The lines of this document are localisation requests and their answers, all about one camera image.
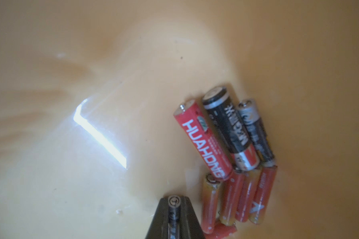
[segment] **aa battery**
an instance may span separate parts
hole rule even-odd
[[[246,129],[260,157],[261,164],[265,167],[274,166],[275,156],[267,141],[267,133],[264,129],[255,100],[245,99],[238,104],[237,109],[244,120]]]
[[[233,171],[232,165],[205,121],[194,100],[181,104],[174,117],[196,146],[213,176],[226,180]]]
[[[271,189],[275,180],[278,167],[264,167],[259,180],[259,185],[255,192],[253,205],[250,210],[249,220],[254,224],[261,224],[269,202]]]
[[[239,197],[245,180],[244,171],[234,168],[230,180],[226,181],[222,196],[221,213],[219,220],[226,226],[231,226],[235,221]]]
[[[218,198],[221,182],[208,173],[204,179],[202,189],[202,220],[201,228],[206,234],[214,231],[215,215],[217,213]]]
[[[238,167],[245,171],[254,169],[259,164],[258,156],[226,87],[211,89],[202,103]]]
[[[242,187],[237,212],[235,213],[235,219],[239,222],[246,222],[249,219],[251,205],[253,204],[261,172],[261,165],[253,170],[245,172],[244,186]]]
[[[181,197],[172,195],[168,197],[169,220],[168,220],[168,238],[180,239],[180,226],[178,220],[181,213]]]
[[[225,226],[220,221],[215,223],[214,232],[212,234],[205,234],[205,239],[222,239],[228,237],[237,231],[235,225]]]

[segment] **orange battery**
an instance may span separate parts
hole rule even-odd
[[[226,226],[231,226],[235,221],[239,197],[244,185],[245,173],[234,165],[230,180],[226,181],[221,204],[219,220]]]
[[[222,239],[235,233],[237,228],[232,226],[225,226],[220,221],[215,223],[214,232],[212,234],[204,234],[205,239]]]
[[[210,234],[214,231],[220,185],[221,182],[217,181],[211,173],[205,176],[202,189],[201,228],[206,234]]]
[[[267,203],[269,202],[277,169],[278,166],[273,166],[264,167],[262,170],[249,215],[250,222],[254,224],[259,225],[263,222],[264,213],[266,212]]]
[[[239,222],[246,222],[249,219],[251,205],[255,196],[256,187],[261,176],[262,166],[259,165],[253,170],[245,173],[244,186],[239,198],[235,219]]]

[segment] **beige plastic surface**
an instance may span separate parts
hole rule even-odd
[[[279,165],[235,238],[359,238],[359,1],[2,0],[0,239],[144,238],[168,193],[200,216],[172,114],[222,84]]]

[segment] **battery pile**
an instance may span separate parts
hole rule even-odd
[[[233,164],[195,100],[181,104],[174,117],[211,171],[204,178],[201,228],[208,239],[224,238],[237,231],[236,220],[263,222],[278,166],[254,99],[235,107],[226,87],[219,86],[205,94],[202,104]]]

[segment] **black battery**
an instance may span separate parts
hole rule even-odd
[[[237,109],[244,120],[245,127],[260,157],[261,164],[264,167],[274,166],[275,156],[267,140],[267,133],[264,129],[263,121],[259,115],[255,100],[242,100]]]
[[[258,156],[226,87],[211,89],[202,103],[237,166],[246,171],[254,169],[259,164]]]

